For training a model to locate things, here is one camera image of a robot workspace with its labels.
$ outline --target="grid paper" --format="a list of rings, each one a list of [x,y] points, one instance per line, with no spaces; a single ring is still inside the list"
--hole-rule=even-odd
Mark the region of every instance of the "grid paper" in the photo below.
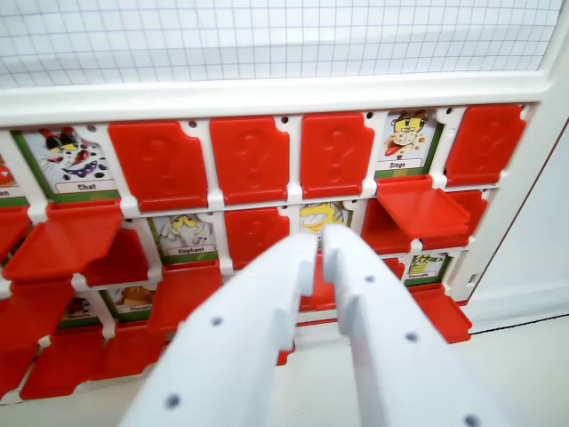
[[[0,87],[536,70],[562,0],[1,0]]]

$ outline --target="white wall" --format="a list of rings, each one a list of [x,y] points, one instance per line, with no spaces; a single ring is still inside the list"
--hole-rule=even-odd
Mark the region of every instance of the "white wall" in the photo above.
[[[557,144],[465,308],[475,325],[492,316],[551,310],[551,304],[555,310],[569,312],[568,159],[569,131]]]

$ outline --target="red plastic flap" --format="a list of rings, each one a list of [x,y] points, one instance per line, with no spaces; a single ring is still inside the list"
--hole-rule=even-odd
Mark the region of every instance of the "red plastic flap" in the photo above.
[[[273,117],[215,118],[210,132],[226,204],[286,200],[289,136]]]
[[[28,206],[3,207],[0,209],[0,261],[24,237],[31,224]]]
[[[322,268],[322,254],[317,256],[317,265],[314,275],[314,290],[309,297],[309,310],[333,310],[336,308],[334,285],[324,280]]]
[[[148,328],[173,332],[223,284],[217,262],[176,264],[164,269],[158,284]]]
[[[123,215],[119,200],[49,205],[49,220],[38,224],[8,262],[4,276],[49,280],[71,276],[105,256]]]
[[[367,174],[373,129],[362,113],[302,119],[301,184],[305,198],[358,195]]]
[[[498,182],[525,129],[521,112],[515,104],[466,110],[446,161],[448,186]]]
[[[378,254],[400,254],[411,250],[411,238],[399,228],[379,201],[367,202],[362,239]]]
[[[148,280],[148,261],[136,230],[119,229],[107,255],[81,274],[89,286]]]
[[[290,351],[279,351],[278,359],[276,360],[276,365],[281,367],[282,365],[286,365],[288,361],[288,357],[294,353],[294,342],[293,342],[293,349]]]
[[[397,258],[388,258],[383,261],[399,278],[403,276],[405,265],[402,262],[399,262]],[[312,292],[312,296],[304,296],[301,298],[300,311],[334,310],[335,308],[336,298],[334,285],[324,280],[322,254],[319,253],[317,255],[317,265],[314,275],[314,290]]]
[[[108,134],[141,211],[207,206],[202,146],[180,123],[114,123]]]
[[[378,180],[377,198],[409,238],[466,233],[469,213],[428,176]]]
[[[0,348],[32,345],[51,334],[73,293],[69,282],[12,283],[12,296],[0,301]]]
[[[403,273],[405,273],[405,264],[399,262],[397,258],[386,258],[383,262],[385,262],[385,265],[387,265],[398,278],[403,277]]]
[[[37,354],[37,344],[0,350],[0,399],[16,390]]]
[[[421,306],[438,332],[450,343],[470,339],[472,327],[469,318],[461,311],[440,283],[409,288],[415,301]]]
[[[156,363],[166,343],[164,333],[142,325],[118,325],[103,349],[93,380],[141,374]]]
[[[469,243],[469,237],[474,234],[478,223],[482,218],[482,214],[488,205],[488,202],[482,198],[482,191],[456,191],[454,193],[446,193],[448,197],[466,209],[470,218],[466,222],[468,231],[458,236],[448,238],[424,238],[423,249],[439,249],[441,247],[466,246]]]
[[[52,398],[73,393],[92,378],[100,363],[103,335],[100,327],[52,336],[52,345],[42,351],[20,392],[26,399]]]
[[[290,234],[289,219],[275,207],[225,213],[229,255],[241,270],[280,239]]]

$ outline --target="cartoon monkey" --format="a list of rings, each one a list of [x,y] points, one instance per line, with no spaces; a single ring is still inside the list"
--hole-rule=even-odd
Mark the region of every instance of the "cartoon monkey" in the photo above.
[[[391,122],[395,133],[392,133],[384,143],[385,155],[397,156],[397,160],[400,160],[405,154],[421,149],[427,141],[421,130],[428,121],[429,118],[422,109],[402,112],[399,118]]]
[[[325,224],[343,224],[344,213],[335,203],[316,203],[301,208],[302,227],[311,233],[322,231]]]
[[[125,307],[139,307],[149,305],[154,301],[156,291],[151,291],[144,286],[126,287],[121,292],[121,298],[115,302],[116,305]]]

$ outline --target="white plastic arm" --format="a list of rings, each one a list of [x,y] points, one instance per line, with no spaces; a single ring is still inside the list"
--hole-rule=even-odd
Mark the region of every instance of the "white plastic arm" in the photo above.
[[[411,294],[352,230],[324,229],[324,275],[348,335],[362,425],[506,426]]]
[[[280,350],[312,294],[317,238],[296,234],[240,271],[178,328],[122,427],[256,427]]]

